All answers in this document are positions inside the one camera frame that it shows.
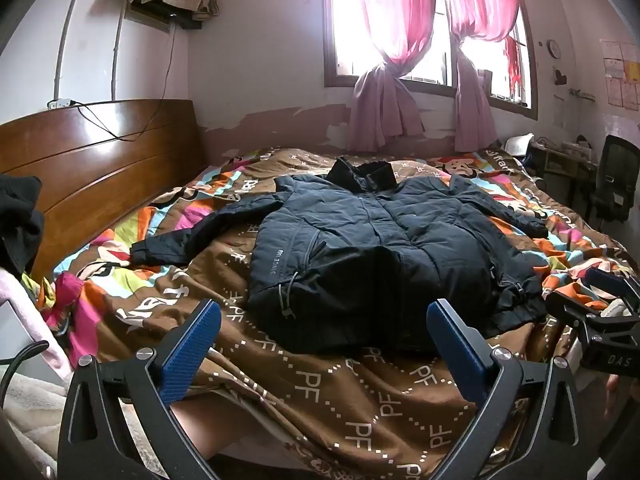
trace pink cloth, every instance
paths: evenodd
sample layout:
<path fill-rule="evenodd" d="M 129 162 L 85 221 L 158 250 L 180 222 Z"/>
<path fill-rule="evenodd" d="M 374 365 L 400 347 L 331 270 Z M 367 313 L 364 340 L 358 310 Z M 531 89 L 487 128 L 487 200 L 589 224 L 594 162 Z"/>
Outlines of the pink cloth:
<path fill-rule="evenodd" d="M 348 145 L 375 152 L 387 139 L 423 131 L 418 106 L 398 78 L 411 72 L 430 46 L 435 0 L 362 0 L 362 8 L 383 62 L 356 83 Z"/>
<path fill-rule="evenodd" d="M 509 92 L 513 96 L 516 91 L 516 83 L 522 88 L 522 74 L 520 72 L 518 44 L 511 36 L 504 38 L 504 55 L 509 60 Z"/>
<path fill-rule="evenodd" d="M 456 151 L 476 152 L 498 139 L 478 72 L 460 50 L 465 38 L 501 41 L 515 24 L 520 0 L 445 0 L 449 27 L 458 40 Z"/>
<path fill-rule="evenodd" d="M 71 365 L 62 347 L 53 337 L 20 282 L 6 270 L 0 269 L 0 304 L 5 301 L 11 303 L 22 326 L 34 341 L 44 340 L 49 343 L 49 348 L 42 353 L 42 357 L 62 380 L 69 381 L 72 374 Z"/>
<path fill-rule="evenodd" d="M 48 327 L 53 328 L 58 325 L 65 309 L 77 301 L 82 292 L 82 280 L 66 270 L 56 278 L 56 303 L 52 309 L 43 314 L 43 318 Z"/>
<path fill-rule="evenodd" d="M 74 310 L 74 325 L 69 330 L 69 361 L 75 368 L 83 355 L 98 354 L 98 335 L 96 326 L 102 321 L 102 314 L 91 302 L 78 298 Z"/>

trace black clothing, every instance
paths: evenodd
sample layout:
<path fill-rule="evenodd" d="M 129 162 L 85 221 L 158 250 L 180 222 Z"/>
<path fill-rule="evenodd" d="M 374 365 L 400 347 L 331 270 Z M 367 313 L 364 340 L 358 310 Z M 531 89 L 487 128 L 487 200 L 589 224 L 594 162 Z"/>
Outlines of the black clothing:
<path fill-rule="evenodd" d="M 132 264 L 188 264 L 229 224 L 264 217 L 244 306 L 293 352 L 349 346 L 433 351 L 427 306 L 446 298 L 489 338 L 544 316 L 540 278 L 486 215 L 531 237 L 519 215 L 464 178 L 396 184 L 387 162 L 275 179 L 276 192 L 228 205 L 192 229 L 132 246 Z"/>
<path fill-rule="evenodd" d="M 34 209 L 41 187 L 35 176 L 0 174 L 0 267 L 18 279 L 31 269 L 42 241 L 44 216 Z"/>

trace jacket sleeve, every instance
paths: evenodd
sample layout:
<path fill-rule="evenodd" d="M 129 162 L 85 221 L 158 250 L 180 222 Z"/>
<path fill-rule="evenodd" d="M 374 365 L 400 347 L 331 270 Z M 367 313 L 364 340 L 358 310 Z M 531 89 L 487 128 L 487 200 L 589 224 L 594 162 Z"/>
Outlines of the jacket sleeve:
<path fill-rule="evenodd" d="M 471 204 L 486 215 L 504 220 L 523 231 L 530 238 L 548 237 L 549 232 L 544 221 L 533 216 L 516 213 L 491 198 L 491 195 L 466 178 L 453 175 L 449 183 L 449 193 L 454 194 L 460 202 Z"/>
<path fill-rule="evenodd" d="M 188 265 L 231 224 L 261 218 L 279 209 L 290 191 L 247 197 L 204 217 L 192 228 L 145 238 L 131 246 L 131 266 Z"/>

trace paper note on wall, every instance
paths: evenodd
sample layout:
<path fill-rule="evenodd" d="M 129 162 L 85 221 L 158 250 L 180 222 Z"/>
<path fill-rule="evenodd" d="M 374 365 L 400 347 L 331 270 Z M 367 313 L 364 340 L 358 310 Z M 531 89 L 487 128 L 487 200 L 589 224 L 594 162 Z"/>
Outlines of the paper note on wall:
<path fill-rule="evenodd" d="M 607 96 L 609 104 L 614 106 L 623 106 L 622 104 L 622 85 L 620 79 L 607 77 Z"/>
<path fill-rule="evenodd" d="M 604 60 L 604 72 L 607 77 L 613 77 L 615 79 L 625 78 L 625 63 L 619 59 L 605 59 Z"/>
<path fill-rule="evenodd" d="M 625 79 L 633 83 L 640 83 L 640 63 L 625 61 Z"/>
<path fill-rule="evenodd" d="M 640 48 L 633 43 L 622 44 L 622 59 L 634 63 L 640 63 Z"/>
<path fill-rule="evenodd" d="M 622 60 L 622 46 L 619 41 L 600 40 L 600 46 L 602 47 L 602 57 Z"/>
<path fill-rule="evenodd" d="M 635 83 L 622 82 L 622 104 L 628 110 L 638 111 L 638 96 Z"/>
<path fill-rule="evenodd" d="M 554 95 L 554 126 L 564 128 L 564 99 Z"/>

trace desk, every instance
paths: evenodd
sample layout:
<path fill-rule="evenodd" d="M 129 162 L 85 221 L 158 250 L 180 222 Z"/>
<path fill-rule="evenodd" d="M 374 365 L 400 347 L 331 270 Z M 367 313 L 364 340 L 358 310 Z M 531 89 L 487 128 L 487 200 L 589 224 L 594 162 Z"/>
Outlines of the desk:
<path fill-rule="evenodd" d="M 598 173 L 598 165 L 593 162 L 556 152 L 535 142 L 529 145 L 525 166 L 540 178 L 544 178 L 546 174 L 568 178 L 569 193 L 566 204 L 568 207 L 573 206 L 578 183 L 591 190 L 595 186 Z"/>

